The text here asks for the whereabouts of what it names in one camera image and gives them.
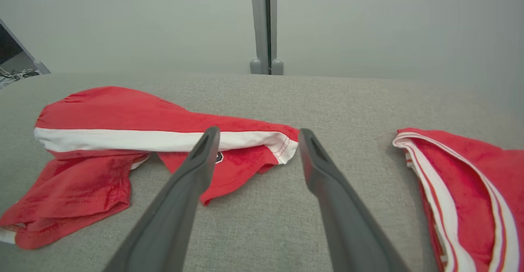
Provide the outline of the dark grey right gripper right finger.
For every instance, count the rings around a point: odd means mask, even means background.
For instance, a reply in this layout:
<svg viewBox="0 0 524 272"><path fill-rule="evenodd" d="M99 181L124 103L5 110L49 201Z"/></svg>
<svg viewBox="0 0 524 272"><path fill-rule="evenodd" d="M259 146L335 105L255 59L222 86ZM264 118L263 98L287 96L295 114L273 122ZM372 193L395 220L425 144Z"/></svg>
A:
<svg viewBox="0 0 524 272"><path fill-rule="evenodd" d="M300 130L299 149L307 188L318 199L333 270L407 272L400 254L312 130Z"/></svg>

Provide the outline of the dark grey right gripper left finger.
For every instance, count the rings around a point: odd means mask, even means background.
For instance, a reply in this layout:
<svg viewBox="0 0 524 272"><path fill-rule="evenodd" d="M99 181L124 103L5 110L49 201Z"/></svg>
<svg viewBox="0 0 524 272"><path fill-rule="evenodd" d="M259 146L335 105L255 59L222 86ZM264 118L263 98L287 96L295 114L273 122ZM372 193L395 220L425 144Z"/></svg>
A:
<svg viewBox="0 0 524 272"><path fill-rule="evenodd" d="M220 130L208 128L105 266L106 272L181 272L199 197L212 181Z"/></svg>

